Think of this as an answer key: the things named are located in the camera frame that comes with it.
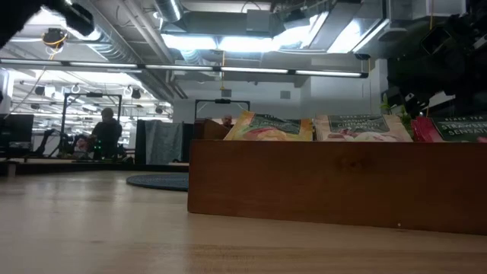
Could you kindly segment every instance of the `blue rug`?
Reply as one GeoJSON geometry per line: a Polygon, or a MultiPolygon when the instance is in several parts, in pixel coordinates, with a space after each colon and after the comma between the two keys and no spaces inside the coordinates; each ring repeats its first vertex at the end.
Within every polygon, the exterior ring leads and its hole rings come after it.
{"type": "Polygon", "coordinates": [[[188,191],[189,174],[137,175],[128,177],[127,183],[133,186],[147,187],[158,190],[188,191]]]}

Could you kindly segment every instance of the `desk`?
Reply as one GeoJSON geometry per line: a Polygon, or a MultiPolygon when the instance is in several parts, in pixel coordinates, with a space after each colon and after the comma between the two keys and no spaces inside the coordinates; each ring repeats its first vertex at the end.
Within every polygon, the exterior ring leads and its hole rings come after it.
{"type": "Polygon", "coordinates": [[[487,272],[487,237],[190,214],[136,174],[1,178],[2,273],[487,272]]]}

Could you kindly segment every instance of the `computer monitor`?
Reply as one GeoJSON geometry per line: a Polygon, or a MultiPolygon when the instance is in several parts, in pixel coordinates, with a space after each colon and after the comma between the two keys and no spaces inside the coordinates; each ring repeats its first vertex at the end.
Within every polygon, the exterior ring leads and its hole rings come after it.
{"type": "Polygon", "coordinates": [[[0,114],[0,157],[23,157],[30,152],[33,115],[0,114]]]}

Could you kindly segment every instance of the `man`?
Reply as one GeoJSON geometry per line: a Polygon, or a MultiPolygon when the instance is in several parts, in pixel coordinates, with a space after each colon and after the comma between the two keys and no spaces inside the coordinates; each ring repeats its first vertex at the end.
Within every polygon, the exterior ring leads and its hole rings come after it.
{"type": "Polygon", "coordinates": [[[101,111],[101,119],[94,127],[91,138],[100,142],[101,156],[109,158],[115,155],[122,126],[113,118],[113,110],[109,107],[101,111]]]}
{"type": "Polygon", "coordinates": [[[231,125],[232,122],[232,116],[230,114],[227,114],[221,118],[221,122],[223,123],[223,126],[231,129],[233,126],[231,125]]]}

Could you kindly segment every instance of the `fluorescent light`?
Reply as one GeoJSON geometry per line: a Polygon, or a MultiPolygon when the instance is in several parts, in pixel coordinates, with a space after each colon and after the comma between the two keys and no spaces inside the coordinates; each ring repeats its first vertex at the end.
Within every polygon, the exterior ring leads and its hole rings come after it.
{"type": "Polygon", "coordinates": [[[109,73],[142,73],[141,69],[108,68],[109,73]]]}
{"type": "Polygon", "coordinates": [[[310,29],[310,32],[308,33],[307,37],[303,39],[303,42],[301,43],[301,48],[303,49],[306,46],[309,46],[311,42],[313,42],[314,37],[317,36],[318,31],[320,31],[321,27],[323,24],[325,24],[326,19],[328,18],[328,11],[325,11],[318,15],[318,18],[314,21],[314,24],[311,22],[310,18],[310,23],[312,23],[312,27],[310,29]]]}
{"type": "Polygon", "coordinates": [[[79,122],[79,121],[65,121],[64,124],[66,124],[66,125],[82,125],[83,122],[79,122]]]}
{"type": "Polygon", "coordinates": [[[162,34],[167,47],[179,50],[216,49],[215,39],[210,36],[199,35],[170,35],[162,34]]]}
{"type": "Polygon", "coordinates": [[[73,96],[68,97],[68,99],[74,100],[76,103],[84,104],[85,102],[81,99],[77,99],[73,96]]]}
{"type": "Polygon", "coordinates": [[[97,110],[98,110],[98,108],[97,108],[96,106],[92,106],[92,105],[90,105],[90,104],[84,104],[84,105],[82,105],[81,107],[82,107],[82,108],[85,108],[85,109],[87,109],[87,110],[91,110],[91,111],[97,111],[97,110]]]}
{"type": "Polygon", "coordinates": [[[78,77],[89,79],[90,83],[114,84],[117,86],[127,86],[129,84],[132,86],[133,85],[137,85],[139,87],[142,86],[142,83],[139,80],[134,79],[132,76],[127,75],[126,73],[107,73],[107,72],[73,72],[73,73],[78,77]]]}
{"type": "Polygon", "coordinates": [[[355,77],[360,78],[362,73],[358,72],[326,72],[326,71],[307,71],[297,70],[296,75],[309,75],[309,76],[335,76],[335,77],[355,77]]]}
{"type": "Polygon", "coordinates": [[[218,48],[236,53],[267,53],[274,50],[271,38],[259,37],[224,37],[218,48]]]}
{"type": "Polygon", "coordinates": [[[62,65],[59,61],[29,59],[0,59],[0,63],[12,65],[62,65]]]}
{"type": "MultiPolygon", "coordinates": [[[[35,117],[53,117],[53,118],[62,118],[62,114],[60,113],[28,113],[28,112],[20,112],[20,113],[11,113],[11,114],[24,114],[24,115],[34,115],[35,117]]],[[[94,115],[94,114],[66,114],[66,118],[74,119],[74,118],[94,118],[94,119],[101,119],[101,115],[94,115]]],[[[129,121],[130,116],[121,116],[120,121],[129,121]]],[[[158,114],[157,116],[142,116],[138,117],[138,119],[168,119],[167,116],[158,114]]]]}
{"type": "Polygon", "coordinates": [[[287,69],[276,68],[234,68],[234,67],[221,67],[223,72],[257,72],[257,73],[276,73],[287,74],[287,69]]]}
{"type": "Polygon", "coordinates": [[[136,64],[116,64],[101,62],[70,62],[73,66],[94,67],[94,68],[117,68],[117,69],[136,69],[136,64]]]}
{"type": "Polygon", "coordinates": [[[375,28],[369,35],[367,35],[356,47],[352,49],[352,52],[356,53],[359,51],[363,46],[369,43],[372,38],[374,38],[383,28],[385,28],[389,24],[389,19],[385,19],[378,27],[375,28]]]}
{"type": "Polygon", "coordinates": [[[340,35],[333,42],[332,46],[327,50],[328,53],[348,53],[360,41],[360,24],[353,19],[349,25],[346,26],[340,35]]]}
{"type": "Polygon", "coordinates": [[[182,70],[182,71],[198,71],[198,72],[210,72],[213,68],[210,66],[201,65],[146,65],[147,69],[171,69],[171,70],[182,70]]]}

